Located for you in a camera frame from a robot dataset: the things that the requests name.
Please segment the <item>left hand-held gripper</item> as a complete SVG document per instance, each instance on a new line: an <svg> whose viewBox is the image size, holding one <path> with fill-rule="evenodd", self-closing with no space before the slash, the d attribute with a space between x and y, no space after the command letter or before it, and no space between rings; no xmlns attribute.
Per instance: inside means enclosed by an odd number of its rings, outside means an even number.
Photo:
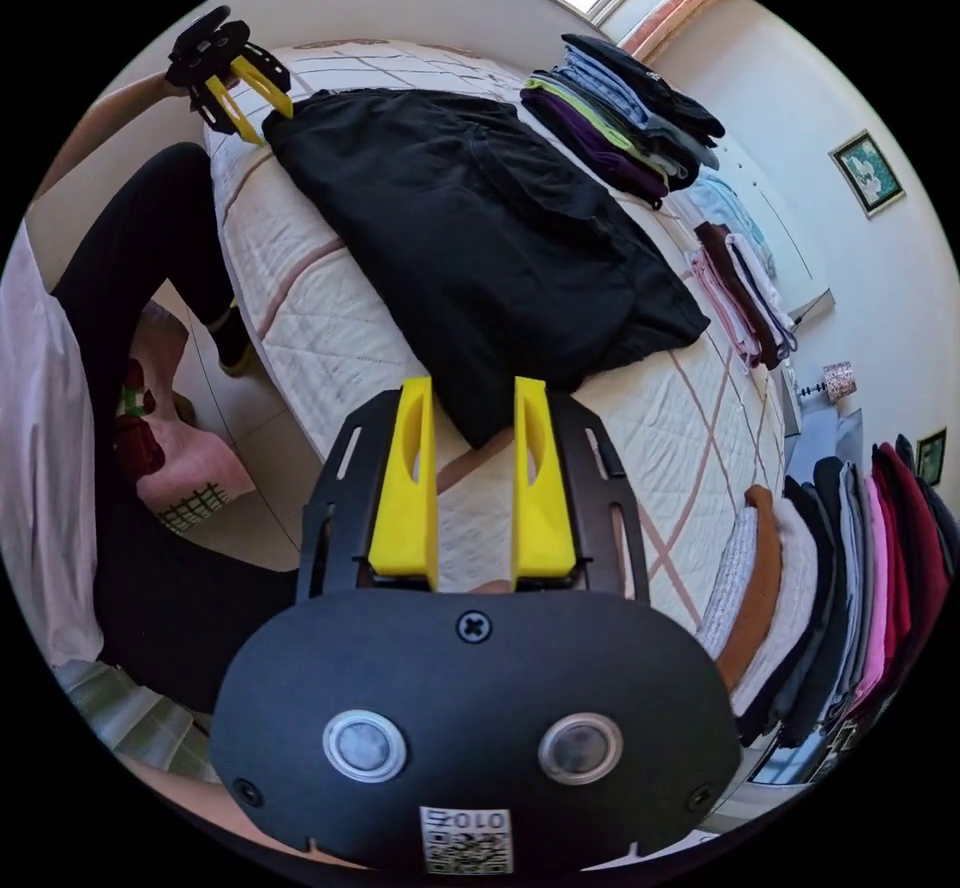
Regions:
<svg viewBox="0 0 960 888"><path fill-rule="evenodd" d="M191 110L212 131L262 146L263 138L237 106L230 85L245 84L282 117L292 118L291 72L275 55L254 44L247 23L231 21L230 13L223 5L194 20L176 39L166 76L188 90Z"/></svg>

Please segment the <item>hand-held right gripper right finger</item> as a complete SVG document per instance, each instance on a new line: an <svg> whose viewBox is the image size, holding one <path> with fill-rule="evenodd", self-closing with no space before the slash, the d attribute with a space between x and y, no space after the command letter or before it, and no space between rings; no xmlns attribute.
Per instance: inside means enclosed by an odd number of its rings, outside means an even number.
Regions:
<svg viewBox="0 0 960 888"><path fill-rule="evenodd" d="M515 379L513 429L512 578L560 581L577 555L544 382Z"/></svg>

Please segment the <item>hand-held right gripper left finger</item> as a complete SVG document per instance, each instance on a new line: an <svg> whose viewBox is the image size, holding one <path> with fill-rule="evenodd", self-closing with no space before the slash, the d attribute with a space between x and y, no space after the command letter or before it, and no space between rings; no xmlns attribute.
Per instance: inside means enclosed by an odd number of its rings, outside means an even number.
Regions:
<svg viewBox="0 0 960 888"><path fill-rule="evenodd" d="M432 380L399 393L367 560L379 580L435 592L438 493Z"/></svg>

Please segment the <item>person's right hand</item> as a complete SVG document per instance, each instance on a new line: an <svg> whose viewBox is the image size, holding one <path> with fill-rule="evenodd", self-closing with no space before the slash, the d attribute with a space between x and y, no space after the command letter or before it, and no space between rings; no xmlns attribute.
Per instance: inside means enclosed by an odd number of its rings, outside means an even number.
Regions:
<svg viewBox="0 0 960 888"><path fill-rule="evenodd" d="M310 858L314 861L329 860L326 855L314 848L300 851L264 834L253 824L221 784L196 781L168 774L163 774L162 780L167 784L169 797L174 802L232 834L287 854Z"/></svg>

